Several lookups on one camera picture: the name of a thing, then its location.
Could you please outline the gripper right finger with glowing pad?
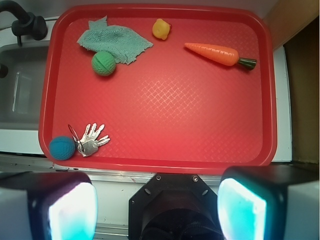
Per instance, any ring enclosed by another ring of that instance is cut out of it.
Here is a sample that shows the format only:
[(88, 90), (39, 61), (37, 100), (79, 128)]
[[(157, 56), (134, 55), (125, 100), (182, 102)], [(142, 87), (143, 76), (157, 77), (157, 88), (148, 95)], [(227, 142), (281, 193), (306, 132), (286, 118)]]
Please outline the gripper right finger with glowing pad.
[(319, 165), (229, 167), (221, 177), (217, 211), (227, 240), (318, 240)]

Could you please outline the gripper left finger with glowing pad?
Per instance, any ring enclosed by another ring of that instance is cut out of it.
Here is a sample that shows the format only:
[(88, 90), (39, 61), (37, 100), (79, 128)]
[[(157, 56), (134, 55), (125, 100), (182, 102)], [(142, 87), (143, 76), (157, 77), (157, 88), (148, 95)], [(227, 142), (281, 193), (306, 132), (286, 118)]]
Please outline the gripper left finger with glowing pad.
[(2, 240), (92, 240), (96, 188), (84, 172), (2, 172)]

